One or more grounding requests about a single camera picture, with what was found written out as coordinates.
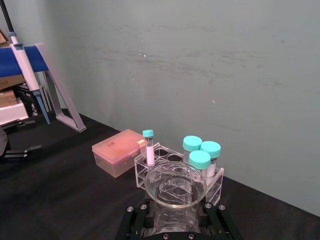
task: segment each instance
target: cardboard box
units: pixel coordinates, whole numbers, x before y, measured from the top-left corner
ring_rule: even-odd
[[[9,39],[0,28],[0,48],[8,47],[10,44]]]
[[[25,79],[22,75],[0,77],[0,90],[23,84],[24,82]]]
[[[0,48],[8,48],[10,45],[9,39],[4,32],[0,29]],[[22,84],[25,79],[22,75],[0,77],[0,90],[10,88],[14,85]]]
[[[0,91],[0,108],[18,104],[14,91]]]

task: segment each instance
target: pipette tip box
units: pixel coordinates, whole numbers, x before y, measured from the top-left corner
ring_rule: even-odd
[[[114,178],[131,169],[134,157],[145,146],[144,137],[130,129],[124,130],[92,146],[95,163]]]

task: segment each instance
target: light green wall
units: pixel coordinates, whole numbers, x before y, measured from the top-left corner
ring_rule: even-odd
[[[81,113],[153,128],[178,151],[185,135],[218,141],[228,177],[320,216],[320,1],[7,6],[25,42],[48,44]]]

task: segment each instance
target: beaker rim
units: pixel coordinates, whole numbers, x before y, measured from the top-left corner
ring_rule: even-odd
[[[157,197],[155,197],[152,193],[151,193],[151,186],[150,183],[148,182],[149,176],[151,173],[153,173],[153,171],[156,168],[160,168],[164,165],[175,165],[177,167],[187,167],[193,171],[195,171],[196,173],[198,173],[198,175],[200,176],[200,178],[202,179],[203,182],[199,182],[202,184],[203,186],[203,192],[202,194],[194,201],[190,202],[190,203],[186,203],[186,204],[170,204],[170,203],[166,203],[164,201],[159,200]],[[144,187],[145,187],[145,191],[146,193],[150,196],[150,198],[152,198],[156,203],[158,203],[159,205],[166,207],[166,208],[172,208],[172,209],[184,209],[184,208],[188,208],[188,207],[192,207],[196,204],[198,204],[199,202],[201,202],[202,199],[204,199],[204,197],[206,196],[207,193],[207,183],[206,180],[202,177],[202,174],[199,170],[197,170],[195,167],[191,166],[191,165],[187,165],[185,163],[180,163],[180,162],[164,162],[161,164],[156,165],[155,167],[151,168],[147,175],[145,176],[145,182],[144,182]]]

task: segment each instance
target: black tablecloth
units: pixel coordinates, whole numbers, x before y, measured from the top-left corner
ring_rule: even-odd
[[[0,165],[0,240],[113,240],[125,206],[144,200],[133,169],[115,179],[96,166],[91,146],[118,131],[82,118],[82,133],[41,120],[9,135],[12,148],[43,153]],[[320,240],[319,217],[227,177],[221,202],[246,240]]]

